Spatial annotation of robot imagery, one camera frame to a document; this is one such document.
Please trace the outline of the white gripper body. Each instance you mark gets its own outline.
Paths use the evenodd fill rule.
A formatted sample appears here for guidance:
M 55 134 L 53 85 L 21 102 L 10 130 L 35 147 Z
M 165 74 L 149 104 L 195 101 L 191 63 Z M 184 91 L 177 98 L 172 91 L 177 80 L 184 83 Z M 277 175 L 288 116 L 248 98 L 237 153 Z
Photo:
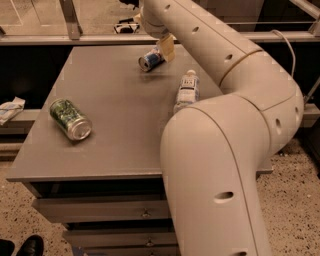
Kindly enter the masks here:
M 144 2 L 139 3 L 141 23 L 145 32 L 151 37 L 160 39 L 168 34 L 168 29 L 162 22 L 146 7 Z

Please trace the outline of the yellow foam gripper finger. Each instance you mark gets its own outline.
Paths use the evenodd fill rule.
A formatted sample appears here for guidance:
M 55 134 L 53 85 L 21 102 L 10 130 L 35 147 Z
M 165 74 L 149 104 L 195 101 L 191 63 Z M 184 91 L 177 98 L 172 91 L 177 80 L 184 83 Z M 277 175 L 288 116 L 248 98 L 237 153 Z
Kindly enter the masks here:
M 174 38 L 168 34 L 157 41 L 157 47 L 166 62 L 171 62 L 175 58 Z

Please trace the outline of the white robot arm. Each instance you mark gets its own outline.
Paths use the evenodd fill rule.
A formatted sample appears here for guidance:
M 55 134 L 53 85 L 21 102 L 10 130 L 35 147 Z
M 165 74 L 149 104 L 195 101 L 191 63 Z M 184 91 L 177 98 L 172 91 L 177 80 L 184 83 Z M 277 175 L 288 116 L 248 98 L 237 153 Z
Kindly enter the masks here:
M 180 110 L 161 139 L 181 256 L 272 256 L 256 172 L 298 130 L 299 86 L 267 52 L 192 0 L 140 0 L 140 12 L 148 34 L 172 33 L 222 91 Z

